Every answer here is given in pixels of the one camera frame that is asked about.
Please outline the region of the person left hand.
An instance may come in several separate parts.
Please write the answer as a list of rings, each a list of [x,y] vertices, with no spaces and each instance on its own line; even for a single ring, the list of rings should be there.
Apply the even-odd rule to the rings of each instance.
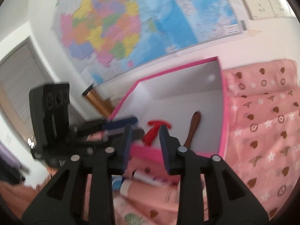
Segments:
[[[57,173],[58,168],[47,167],[48,177],[35,188],[24,184],[10,184],[1,181],[1,208],[14,220],[21,219],[25,210]]]

